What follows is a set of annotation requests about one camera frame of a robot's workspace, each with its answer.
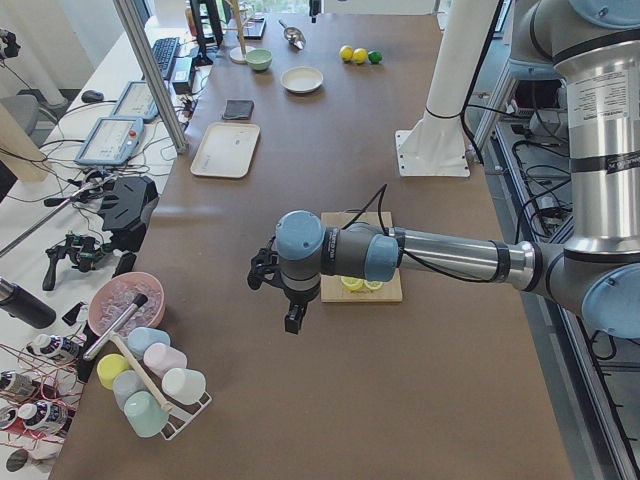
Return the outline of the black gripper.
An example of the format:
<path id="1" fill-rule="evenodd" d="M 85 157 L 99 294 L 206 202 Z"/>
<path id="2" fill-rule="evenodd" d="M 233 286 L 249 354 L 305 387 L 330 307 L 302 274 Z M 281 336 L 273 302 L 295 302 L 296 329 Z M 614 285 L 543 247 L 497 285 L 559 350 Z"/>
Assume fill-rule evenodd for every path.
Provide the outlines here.
<path id="1" fill-rule="evenodd" d="M 288 285 L 281 272 L 278 252 L 273 249 L 274 241 L 275 237 L 272 237 L 251 259 L 248 286 L 252 290 L 258 290 L 263 283 L 266 283 L 283 290 L 285 296 L 291 301 L 284 316 L 285 332 L 299 334 L 306 314 L 306 304 L 317 297 L 320 292 L 320 282 L 317 281 L 313 287 Z"/>

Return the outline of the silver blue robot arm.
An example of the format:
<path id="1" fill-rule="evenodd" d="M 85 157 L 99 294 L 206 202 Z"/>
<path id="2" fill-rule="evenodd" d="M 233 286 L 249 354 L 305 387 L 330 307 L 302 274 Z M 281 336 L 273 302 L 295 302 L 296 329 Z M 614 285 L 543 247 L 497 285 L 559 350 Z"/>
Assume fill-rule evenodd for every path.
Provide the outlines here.
<path id="1" fill-rule="evenodd" d="M 519 79 L 567 86 L 573 232 L 563 244 L 509 245 L 284 215 L 251 261 L 248 284 L 283 290 L 298 333 L 325 276 L 389 281 L 400 268 L 509 283 L 619 338 L 639 335 L 639 5 L 519 1 L 510 61 Z"/>

